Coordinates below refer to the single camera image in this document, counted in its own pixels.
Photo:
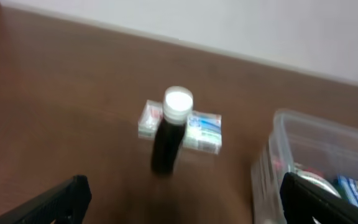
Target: dark bottle with white cap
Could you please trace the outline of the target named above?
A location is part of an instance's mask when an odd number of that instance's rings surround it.
[[[163,102],[163,119],[155,134],[152,154],[152,171],[169,176],[185,135],[187,117],[193,109],[193,95],[189,90],[173,86],[166,90]]]

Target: white cap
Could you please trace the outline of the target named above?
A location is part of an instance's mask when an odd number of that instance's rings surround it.
[[[172,124],[184,124],[193,110],[193,95],[180,86],[172,86],[165,91],[164,118]]]

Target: transparent storage box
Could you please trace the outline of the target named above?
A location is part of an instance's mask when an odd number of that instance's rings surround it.
[[[294,111],[278,111],[273,132],[251,168],[254,223],[287,223],[280,200],[286,172],[313,170],[330,181],[358,180],[358,129]]]

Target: brown table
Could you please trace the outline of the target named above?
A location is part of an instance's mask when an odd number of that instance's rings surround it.
[[[172,85],[223,116],[223,148],[158,180],[137,120]],[[0,214],[85,174],[85,223],[251,223],[250,165],[279,108],[358,128],[358,87],[0,7]]]

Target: white wall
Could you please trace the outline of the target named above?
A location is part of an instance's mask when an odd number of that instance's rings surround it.
[[[358,82],[358,0],[0,1]]]

